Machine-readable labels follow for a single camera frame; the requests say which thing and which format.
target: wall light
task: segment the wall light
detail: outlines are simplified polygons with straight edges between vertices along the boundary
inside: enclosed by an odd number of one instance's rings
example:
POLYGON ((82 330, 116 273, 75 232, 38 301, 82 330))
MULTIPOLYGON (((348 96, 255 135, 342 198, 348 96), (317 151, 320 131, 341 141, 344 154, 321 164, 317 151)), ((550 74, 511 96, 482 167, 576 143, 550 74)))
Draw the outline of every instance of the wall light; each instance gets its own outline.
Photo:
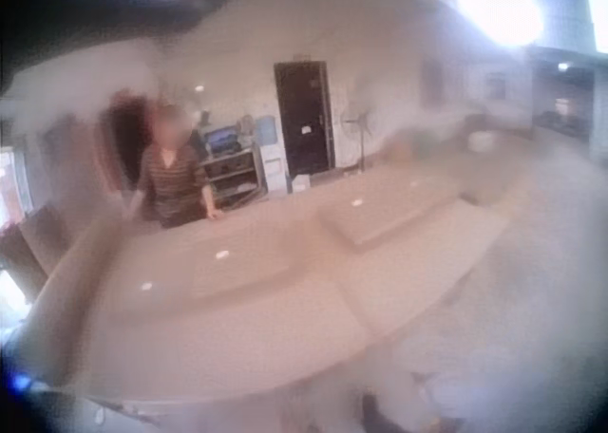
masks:
POLYGON ((534 0, 458 0, 458 6, 486 36, 504 46, 528 45, 543 30, 534 0))

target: person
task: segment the person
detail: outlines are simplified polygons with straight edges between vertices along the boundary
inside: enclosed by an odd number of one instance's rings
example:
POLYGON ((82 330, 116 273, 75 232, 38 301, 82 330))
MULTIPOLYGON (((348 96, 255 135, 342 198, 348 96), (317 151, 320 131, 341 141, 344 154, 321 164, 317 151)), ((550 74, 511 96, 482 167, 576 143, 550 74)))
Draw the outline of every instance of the person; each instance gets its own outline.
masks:
POLYGON ((222 216, 195 150, 188 144, 189 121, 175 105, 163 105, 155 116, 153 143, 143 152, 137 191, 127 210, 133 218, 146 197, 164 228, 222 216))

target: brown striped shirt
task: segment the brown striped shirt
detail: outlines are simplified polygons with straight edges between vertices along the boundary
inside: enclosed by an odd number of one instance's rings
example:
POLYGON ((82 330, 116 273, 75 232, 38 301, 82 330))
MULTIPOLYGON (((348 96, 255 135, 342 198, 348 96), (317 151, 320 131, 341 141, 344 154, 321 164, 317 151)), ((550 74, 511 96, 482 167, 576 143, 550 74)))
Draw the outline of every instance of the brown striped shirt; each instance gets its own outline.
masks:
POLYGON ((202 200, 202 187, 208 184, 205 169, 194 149, 178 150, 173 163, 165 167, 161 148, 148 146, 143 152, 137 189, 154 197, 154 208, 161 220, 188 213, 202 200))

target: wall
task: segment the wall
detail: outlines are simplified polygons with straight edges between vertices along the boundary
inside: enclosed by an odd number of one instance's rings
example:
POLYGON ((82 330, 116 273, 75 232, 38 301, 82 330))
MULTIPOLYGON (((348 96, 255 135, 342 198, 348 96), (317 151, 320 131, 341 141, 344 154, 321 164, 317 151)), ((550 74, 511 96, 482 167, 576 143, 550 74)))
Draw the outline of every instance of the wall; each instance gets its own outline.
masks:
POLYGON ((608 67, 598 66, 595 74, 591 157, 608 166, 608 67))
POLYGON ((169 49, 163 74, 186 88, 205 86, 202 106, 214 126, 247 113, 271 114, 280 123, 274 63, 295 55, 326 61, 336 163, 350 165, 358 141, 340 116, 352 103, 373 109, 369 152, 399 129, 439 130, 462 119, 463 46, 489 47, 457 18, 428 0, 232 0, 169 49), (419 68, 427 57, 446 67, 444 112, 419 106, 419 68))
POLYGON ((18 103, 12 133, 26 139, 34 208, 46 202, 56 206, 73 238, 103 200, 91 131, 116 91, 129 87, 135 94, 157 95, 158 61, 154 44, 145 40, 87 48, 18 73, 7 92, 18 103), (69 149, 61 150, 61 159, 51 166, 44 134, 67 114, 77 123, 58 133, 69 149))

